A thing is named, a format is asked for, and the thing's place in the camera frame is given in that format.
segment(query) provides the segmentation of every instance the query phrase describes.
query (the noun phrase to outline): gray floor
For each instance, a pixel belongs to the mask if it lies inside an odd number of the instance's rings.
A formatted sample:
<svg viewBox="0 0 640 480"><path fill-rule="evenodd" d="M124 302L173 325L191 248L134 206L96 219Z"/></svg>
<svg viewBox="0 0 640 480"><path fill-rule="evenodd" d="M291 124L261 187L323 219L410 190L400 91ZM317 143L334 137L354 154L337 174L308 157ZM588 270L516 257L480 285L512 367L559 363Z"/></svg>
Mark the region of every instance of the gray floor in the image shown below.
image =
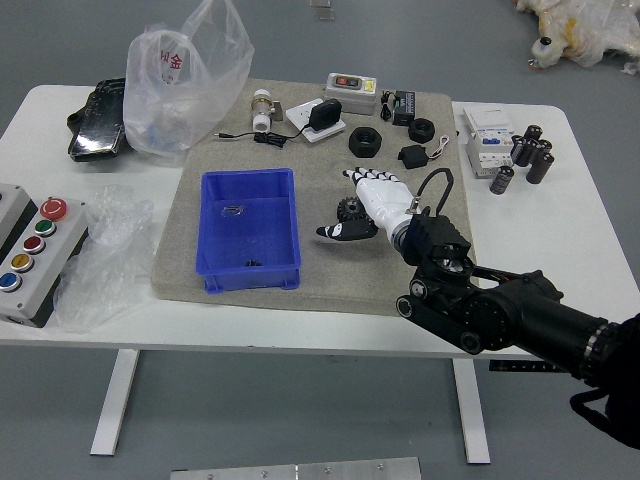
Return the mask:
<svg viewBox="0 0 640 480"><path fill-rule="evenodd" d="M124 75L146 24L179 26L198 3L2 2L0 131L36 85ZM319 22L306 0L237 0L256 47L252 76L322 83L329 72L360 73L390 89L561 108L640 278L640 77L619 72L623 57L532 72L536 18L509 0L333 3L336 21ZM467 466L449 362L400 358L144 352L116 456L93 458L114 359L0 348L0 478L162 479L180 468L402 456L420 458L425 480L638 477L637 451L571 413L580 383L492 373L484 361L476 370L493 463Z"/></svg>

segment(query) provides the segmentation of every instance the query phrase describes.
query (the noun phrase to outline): white circuit breaker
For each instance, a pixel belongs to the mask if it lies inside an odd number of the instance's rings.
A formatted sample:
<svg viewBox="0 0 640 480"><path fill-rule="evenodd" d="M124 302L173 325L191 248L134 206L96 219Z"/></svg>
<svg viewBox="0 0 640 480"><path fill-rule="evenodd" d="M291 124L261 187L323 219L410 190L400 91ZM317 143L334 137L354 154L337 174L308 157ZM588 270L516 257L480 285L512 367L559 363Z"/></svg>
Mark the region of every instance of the white circuit breaker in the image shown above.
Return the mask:
<svg viewBox="0 0 640 480"><path fill-rule="evenodd" d="M494 177L500 167L511 167L511 137L515 135L515 129L504 110L487 106L465 107L464 118L471 129L467 155L476 177Z"/></svg>
<svg viewBox="0 0 640 480"><path fill-rule="evenodd" d="M84 203L45 200L0 264L0 320L43 327L62 267L86 235Z"/></svg>

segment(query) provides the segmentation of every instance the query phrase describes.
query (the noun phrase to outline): green button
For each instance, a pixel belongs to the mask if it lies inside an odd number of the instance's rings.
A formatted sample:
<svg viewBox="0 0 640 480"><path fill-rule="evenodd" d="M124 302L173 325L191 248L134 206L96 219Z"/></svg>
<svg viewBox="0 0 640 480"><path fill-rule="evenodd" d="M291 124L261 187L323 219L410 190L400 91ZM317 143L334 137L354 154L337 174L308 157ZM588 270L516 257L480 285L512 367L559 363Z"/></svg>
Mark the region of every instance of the green button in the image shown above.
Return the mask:
<svg viewBox="0 0 640 480"><path fill-rule="evenodd" d="M53 233L56 231L56 224L51 220L40 220L38 223L36 223L35 230L38 235L41 235L43 237L53 235Z"/></svg>

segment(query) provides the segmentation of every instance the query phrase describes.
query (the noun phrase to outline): white cable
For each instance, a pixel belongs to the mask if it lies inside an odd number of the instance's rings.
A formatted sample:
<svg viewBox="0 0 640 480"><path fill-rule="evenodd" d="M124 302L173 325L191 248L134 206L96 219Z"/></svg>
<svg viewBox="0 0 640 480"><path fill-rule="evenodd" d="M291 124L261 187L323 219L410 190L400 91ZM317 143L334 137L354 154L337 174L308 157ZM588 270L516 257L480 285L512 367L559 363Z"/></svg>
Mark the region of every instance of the white cable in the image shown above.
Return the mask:
<svg viewBox="0 0 640 480"><path fill-rule="evenodd" d="M442 153L444 152L444 147L447 146L447 143L449 143L449 136L448 135L441 136L440 145L438 146L435 152L433 152L431 155L428 156L429 160L435 160L440 155L442 155Z"/></svg>

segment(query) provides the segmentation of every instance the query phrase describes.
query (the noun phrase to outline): red button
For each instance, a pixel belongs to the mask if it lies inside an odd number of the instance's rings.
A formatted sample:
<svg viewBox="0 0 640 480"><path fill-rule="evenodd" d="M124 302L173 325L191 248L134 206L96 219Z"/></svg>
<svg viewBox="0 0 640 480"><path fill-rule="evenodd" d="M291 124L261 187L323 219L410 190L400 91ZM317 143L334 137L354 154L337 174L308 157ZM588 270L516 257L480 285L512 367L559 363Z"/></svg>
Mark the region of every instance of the red button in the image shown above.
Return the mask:
<svg viewBox="0 0 640 480"><path fill-rule="evenodd" d="M61 198L50 198L40 206L40 215L55 222L67 214L67 202Z"/></svg>
<svg viewBox="0 0 640 480"><path fill-rule="evenodd" d="M44 246L44 240L40 237L36 237L35 235L27 238L22 244L24 251L33 255L40 253L44 249Z"/></svg>

